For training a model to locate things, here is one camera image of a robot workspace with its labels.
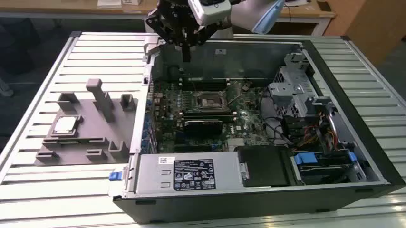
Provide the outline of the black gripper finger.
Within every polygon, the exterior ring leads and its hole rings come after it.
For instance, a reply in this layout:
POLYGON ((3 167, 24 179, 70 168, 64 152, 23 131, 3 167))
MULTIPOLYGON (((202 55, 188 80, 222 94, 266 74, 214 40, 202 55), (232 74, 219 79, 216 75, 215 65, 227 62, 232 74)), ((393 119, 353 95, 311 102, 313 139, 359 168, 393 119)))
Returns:
POLYGON ((172 44, 180 48, 182 60, 188 61, 188 44, 184 40, 182 31, 176 31, 162 21, 162 15, 158 11, 148 14, 146 18, 146 23, 154 32, 162 37, 167 44, 172 44))
POLYGON ((191 61, 191 48, 206 43, 216 32, 216 24, 210 24, 199 30, 191 30, 187 34, 187 62, 191 61))

